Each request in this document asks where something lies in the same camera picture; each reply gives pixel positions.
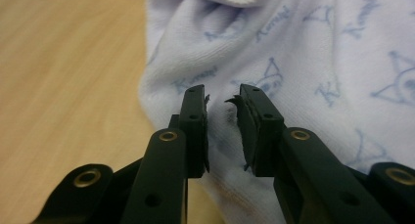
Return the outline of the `pale blue printed cloth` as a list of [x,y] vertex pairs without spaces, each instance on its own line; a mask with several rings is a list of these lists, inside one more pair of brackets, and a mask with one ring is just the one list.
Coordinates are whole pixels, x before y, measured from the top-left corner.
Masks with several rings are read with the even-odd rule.
[[272,182],[244,169],[241,84],[344,164],[415,168],[415,0],[147,0],[140,101],[164,127],[184,92],[209,93],[203,185],[226,224],[284,224]]

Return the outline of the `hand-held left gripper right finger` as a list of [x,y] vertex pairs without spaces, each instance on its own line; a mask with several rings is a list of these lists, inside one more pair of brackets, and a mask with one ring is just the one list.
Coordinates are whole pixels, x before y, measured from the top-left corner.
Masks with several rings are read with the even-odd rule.
[[230,102],[247,167],[274,179],[288,224],[395,224],[316,134],[285,125],[261,89],[243,84]]

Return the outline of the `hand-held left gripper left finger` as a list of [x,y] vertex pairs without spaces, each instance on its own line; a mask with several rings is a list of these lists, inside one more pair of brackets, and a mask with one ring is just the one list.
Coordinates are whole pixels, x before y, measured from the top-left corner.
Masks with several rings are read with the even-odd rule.
[[208,97],[203,85],[184,93],[180,113],[154,133],[119,224],[186,224],[188,180],[209,171]]

